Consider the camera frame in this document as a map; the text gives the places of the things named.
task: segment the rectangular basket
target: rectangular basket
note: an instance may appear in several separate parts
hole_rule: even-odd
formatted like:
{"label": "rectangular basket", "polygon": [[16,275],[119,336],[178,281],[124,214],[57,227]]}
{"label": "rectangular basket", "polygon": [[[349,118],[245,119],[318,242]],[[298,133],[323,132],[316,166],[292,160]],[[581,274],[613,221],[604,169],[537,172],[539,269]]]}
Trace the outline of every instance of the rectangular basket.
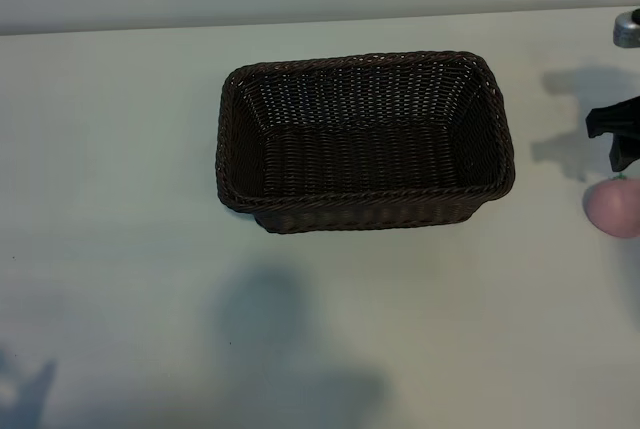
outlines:
{"label": "rectangular basket", "polygon": [[507,194],[515,170],[484,60],[414,52],[237,69],[216,176],[223,204],[289,234],[462,222]]}

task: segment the pink object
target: pink object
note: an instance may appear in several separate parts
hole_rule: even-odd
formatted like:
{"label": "pink object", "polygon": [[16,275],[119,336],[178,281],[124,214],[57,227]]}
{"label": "pink object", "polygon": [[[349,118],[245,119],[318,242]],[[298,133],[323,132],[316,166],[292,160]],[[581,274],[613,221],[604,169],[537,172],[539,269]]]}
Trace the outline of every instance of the pink object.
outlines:
{"label": "pink object", "polygon": [[640,236],[640,180],[614,179],[597,184],[585,209],[593,225],[607,234]]}

